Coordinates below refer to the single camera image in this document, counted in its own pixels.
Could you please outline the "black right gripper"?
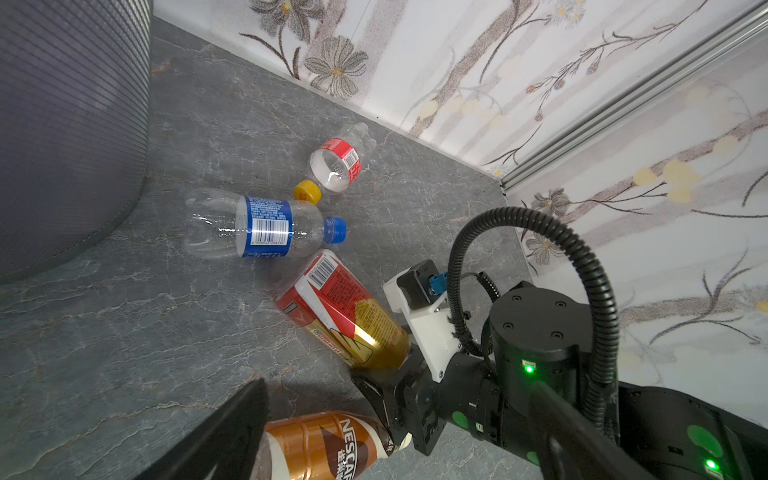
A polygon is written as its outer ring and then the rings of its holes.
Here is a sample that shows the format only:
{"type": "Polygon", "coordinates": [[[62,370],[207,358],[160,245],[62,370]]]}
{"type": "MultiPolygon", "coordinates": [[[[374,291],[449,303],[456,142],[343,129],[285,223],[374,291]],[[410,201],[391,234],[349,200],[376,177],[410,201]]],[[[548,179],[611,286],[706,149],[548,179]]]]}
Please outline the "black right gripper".
{"type": "Polygon", "coordinates": [[[351,379],[391,438],[399,443],[410,436],[423,455],[433,452],[448,424],[498,443],[498,384],[478,357],[459,352],[433,379],[413,347],[399,369],[353,369],[351,379]]]}

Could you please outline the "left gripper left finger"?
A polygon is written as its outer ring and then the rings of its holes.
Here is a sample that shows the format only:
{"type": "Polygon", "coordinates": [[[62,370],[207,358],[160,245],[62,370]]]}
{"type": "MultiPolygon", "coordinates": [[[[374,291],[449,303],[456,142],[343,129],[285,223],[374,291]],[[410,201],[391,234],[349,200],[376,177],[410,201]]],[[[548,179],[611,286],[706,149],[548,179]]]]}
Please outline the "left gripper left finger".
{"type": "Polygon", "coordinates": [[[265,381],[251,381],[137,477],[248,479],[268,414],[265,381]]]}

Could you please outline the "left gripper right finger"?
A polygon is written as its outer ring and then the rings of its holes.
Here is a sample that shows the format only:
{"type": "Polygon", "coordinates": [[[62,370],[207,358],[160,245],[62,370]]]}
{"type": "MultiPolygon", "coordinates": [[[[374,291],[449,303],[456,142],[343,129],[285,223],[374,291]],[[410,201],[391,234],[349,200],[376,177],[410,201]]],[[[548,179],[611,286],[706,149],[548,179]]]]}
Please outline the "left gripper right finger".
{"type": "Polygon", "coordinates": [[[543,382],[531,387],[527,422],[546,479],[652,477],[543,382]]]}

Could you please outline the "brown coffee bottle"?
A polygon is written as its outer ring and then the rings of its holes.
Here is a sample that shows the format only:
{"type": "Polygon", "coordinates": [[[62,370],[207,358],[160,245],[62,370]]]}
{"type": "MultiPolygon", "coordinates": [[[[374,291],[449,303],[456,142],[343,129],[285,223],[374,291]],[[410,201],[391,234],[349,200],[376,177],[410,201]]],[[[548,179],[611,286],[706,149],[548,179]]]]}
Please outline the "brown coffee bottle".
{"type": "Polygon", "coordinates": [[[269,422],[252,479],[358,479],[376,461],[406,448],[374,417],[328,411],[269,422]]]}

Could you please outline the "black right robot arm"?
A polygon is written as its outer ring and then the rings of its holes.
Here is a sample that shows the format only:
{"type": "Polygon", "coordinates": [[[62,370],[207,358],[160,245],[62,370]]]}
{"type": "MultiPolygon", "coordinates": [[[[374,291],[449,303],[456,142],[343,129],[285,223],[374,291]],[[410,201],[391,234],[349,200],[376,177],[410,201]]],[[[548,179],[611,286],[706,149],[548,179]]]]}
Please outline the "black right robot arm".
{"type": "Polygon", "coordinates": [[[446,425],[537,465],[547,479],[763,479],[767,431],[691,395],[618,377],[619,311],[600,261],[565,223],[501,207],[473,218],[439,273],[399,275],[415,343],[395,370],[351,378],[391,437],[430,454],[446,425]],[[586,293],[578,303],[520,282],[486,286],[492,306],[474,339],[461,301],[465,255],[481,234],[515,227],[561,249],[586,293]]]}

